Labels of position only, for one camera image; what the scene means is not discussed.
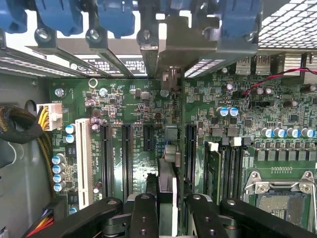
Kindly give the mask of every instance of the power connector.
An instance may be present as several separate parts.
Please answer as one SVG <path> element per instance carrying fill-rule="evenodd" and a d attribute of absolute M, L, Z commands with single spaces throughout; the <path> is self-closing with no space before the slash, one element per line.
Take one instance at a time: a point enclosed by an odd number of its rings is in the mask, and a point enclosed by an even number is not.
<path fill-rule="evenodd" d="M 49 112 L 49 128 L 46 131 L 61 130 L 63 127 L 63 113 L 61 103 L 37 104 L 36 111 L 39 112 L 41 107 L 47 107 Z"/>

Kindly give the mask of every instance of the white pci slot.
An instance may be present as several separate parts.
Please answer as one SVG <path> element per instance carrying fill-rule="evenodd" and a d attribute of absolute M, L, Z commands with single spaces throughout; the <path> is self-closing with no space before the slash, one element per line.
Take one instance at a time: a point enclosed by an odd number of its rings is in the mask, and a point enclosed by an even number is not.
<path fill-rule="evenodd" d="M 91 154 L 90 121 L 77 119 L 76 150 L 78 173 L 78 199 L 79 209 L 83 209 L 94 201 L 93 196 L 93 168 Z"/>

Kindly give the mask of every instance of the green circuit board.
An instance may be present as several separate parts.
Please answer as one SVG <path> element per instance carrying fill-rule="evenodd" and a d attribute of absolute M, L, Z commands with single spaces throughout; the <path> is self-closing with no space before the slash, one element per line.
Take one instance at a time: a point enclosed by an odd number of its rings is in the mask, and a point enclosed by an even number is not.
<path fill-rule="evenodd" d="M 157 160 L 163 157 L 164 125 L 177 124 L 181 134 L 181 117 L 184 115 L 185 126 L 195 128 L 194 154 L 192 160 L 195 163 L 193 177 L 188 178 L 193 192 L 205 193 L 217 202 L 226 196 L 235 194 L 244 199 L 244 187 L 250 174 L 257 171 L 263 180 L 289 180 L 298 181 L 307 171 L 316 174 L 316 136 L 298 138 L 273 136 L 266 138 L 261 134 L 262 129 L 281 128 L 287 130 L 295 128 L 302 130 L 309 128 L 316 130 L 317 125 L 317 95 L 300 93 L 301 85 L 281 85 L 280 83 L 268 82 L 264 88 L 270 88 L 273 93 L 264 96 L 250 95 L 248 99 L 237 98 L 233 92 L 246 90 L 252 84 L 263 80 L 265 76 L 245 75 L 220 75 L 210 74 L 199 79 L 186 79 L 184 83 L 183 97 L 181 92 L 174 92 L 168 97 L 160 96 L 160 80 L 145 79 L 107 79 L 98 80 L 98 86 L 91 88 L 84 79 L 61 79 L 54 80 L 50 85 L 50 97 L 54 103 L 62 102 L 63 105 L 63 130 L 53 132 L 54 153 L 65 153 L 67 147 L 65 126 L 74 123 L 76 119 L 90 118 L 96 113 L 103 123 L 112 126 L 112 153 L 115 197 L 123 199 L 124 187 L 122 176 L 122 125 L 130 124 L 133 128 L 133 151 L 132 167 L 133 182 L 132 192 L 145 192 L 147 174 L 157 174 Z M 226 91 L 223 86 L 232 84 L 233 89 Z M 56 88 L 62 88 L 65 96 L 62 98 L 54 94 Z M 107 96 L 101 97 L 99 90 L 107 89 Z M 86 100 L 94 100 L 93 108 L 85 107 Z M 298 106 L 286 108 L 285 102 L 294 100 Z M 258 106 L 258 102 L 266 102 L 265 106 Z M 236 117 L 219 116 L 219 108 L 237 108 L 239 113 Z M 154 150 L 144 151 L 143 125 L 150 123 L 154 126 Z M 221 133 L 214 133 L 220 128 Z M 229 144 L 223 147 L 225 138 Z M 240 146 L 237 151 L 231 148 L 234 138 L 248 138 L 247 146 Z M 93 182 L 94 184 L 102 177 L 101 159 L 101 135 L 91 131 L 92 158 L 93 158 Z M 209 154 L 206 150 L 208 142 L 219 143 L 219 151 Z M 186 146 L 186 156 L 191 152 Z M 237 160 L 230 160 L 228 167 L 228 154 L 239 159 L 241 168 L 236 170 Z M 181 170 L 175 169 L 180 180 Z M 235 171 L 224 178 L 229 171 Z M 76 158 L 67 158 L 65 161 L 67 182 L 66 188 L 61 192 L 67 194 L 69 190 L 76 190 L 77 164 Z M 231 187 L 230 176 L 237 180 Z M 299 201 L 302 210 L 296 214 L 300 216 L 309 213 L 302 221 L 291 221 L 306 229 L 311 228 L 311 197 L 292 197 L 289 204 L 294 206 L 293 201 Z M 94 199 L 99 200 L 102 194 L 94 194 Z M 274 203 L 278 196 L 268 203 Z M 268 198 L 264 196 L 250 196 L 249 202 L 258 207 L 266 204 Z M 275 215 L 281 218 L 286 214 L 287 208 L 273 209 Z"/>

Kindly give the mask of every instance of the red wire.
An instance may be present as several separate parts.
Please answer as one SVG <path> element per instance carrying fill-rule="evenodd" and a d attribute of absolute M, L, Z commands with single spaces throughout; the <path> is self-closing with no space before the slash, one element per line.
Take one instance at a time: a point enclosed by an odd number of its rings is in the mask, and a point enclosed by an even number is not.
<path fill-rule="evenodd" d="M 37 228 L 37 229 L 31 231 L 26 237 L 30 237 L 31 235 L 34 235 L 35 233 L 37 233 L 37 232 L 39 232 L 39 231 L 45 229 L 46 227 L 49 227 L 49 226 L 53 225 L 53 224 L 54 224 L 54 221 L 53 221 L 53 220 L 54 220 L 53 217 L 50 218 L 50 219 L 48 219 L 47 222 L 45 222 L 45 223 L 44 223 L 42 226 L 40 226 L 39 228 Z"/>
<path fill-rule="evenodd" d="M 283 76 L 285 73 L 290 73 L 290 72 L 295 72 L 295 71 L 303 71 L 303 72 L 310 72 L 309 70 L 305 69 L 305 68 L 291 68 L 285 72 L 282 72 L 282 73 L 279 73 L 279 74 L 274 74 L 274 75 L 271 75 L 269 77 L 267 77 L 265 80 L 262 80 L 256 84 L 253 84 L 251 85 L 251 87 L 249 89 L 247 89 L 243 94 L 244 95 L 248 95 L 250 93 L 250 90 L 253 89 L 253 88 L 256 88 L 256 87 L 259 87 L 260 85 L 262 85 L 263 83 L 265 83 L 266 81 L 269 81 L 269 80 L 272 80 L 274 78 L 277 78 L 277 77 L 280 77 L 280 76 Z"/>

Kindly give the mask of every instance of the motherboard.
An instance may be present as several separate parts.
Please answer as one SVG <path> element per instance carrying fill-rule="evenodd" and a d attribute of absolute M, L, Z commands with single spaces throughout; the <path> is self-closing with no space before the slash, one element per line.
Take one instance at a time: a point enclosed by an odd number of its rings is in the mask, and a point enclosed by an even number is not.
<path fill-rule="evenodd" d="M 78 191 L 88 204 L 127 201 L 146 192 L 183 133 L 185 163 L 176 156 L 173 169 L 192 192 L 217 204 L 239 198 L 314 231 L 317 95 L 279 79 L 241 94 L 264 78 L 214 73 L 184 79 L 182 94 L 162 92 L 155 79 L 55 79 L 51 101 L 63 106 L 63 128 L 53 131 L 53 152 L 63 157 L 57 192 L 70 206 Z"/>

